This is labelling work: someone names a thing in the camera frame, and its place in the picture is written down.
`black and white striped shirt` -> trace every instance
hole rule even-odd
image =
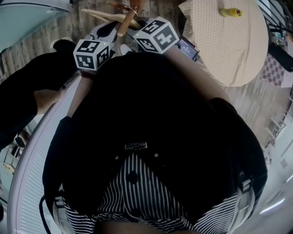
[[[80,215],[69,207],[65,198],[64,204],[76,234],[93,234],[96,223],[105,221],[142,222],[165,232],[192,230],[225,234],[233,219],[236,200],[237,194],[224,199],[192,225],[184,207],[134,151],[108,186],[94,216]]]

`person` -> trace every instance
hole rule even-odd
[[[76,234],[227,233],[241,172],[256,205],[267,179],[260,144],[173,46],[112,58],[81,79],[48,151],[44,196],[52,215],[62,197]]]
[[[0,202],[0,222],[3,220],[3,218],[4,218],[4,208],[3,208],[2,202]]]
[[[26,145],[24,127],[65,94],[62,86],[77,71],[70,38],[55,40],[51,47],[55,53],[37,56],[0,85],[0,151],[15,138]]]

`white cube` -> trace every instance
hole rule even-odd
[[[97,71],[110,59],[110,42],[79,40],[73,54],[76,66],[84,70]]]
[[[134,39],[145,51],[153,53],[164,53],[179,41],[172,24],[162,17],[137,32]]]

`table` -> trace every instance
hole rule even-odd
[[[188,0],[179,8],[187,18],[183,36],[199,49],[200,65],[221,85],[242,86],[258,75],[268,32],[255,0]],[[221,8],[238,8],[244,16],[223,17]]]

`chair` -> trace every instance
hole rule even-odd
[[[260,9],[266,20],[269,34],[268,53],[288,72],[293,72],[293,57],[285,50],[285,36],[293,35],[293,18],[281,0],[268,0],[269,4],[259,0]]]
[[[65,97],[53,105],[44,115],[27,143],[19,160],[12,181],[7,225],[9,234],[46,234],[39,213],[39,202],[43,196],[42,174],[51,140],[59,121],[66,116],[80,77],[67,88]],[[61,233],[50,220],[51,232]]]

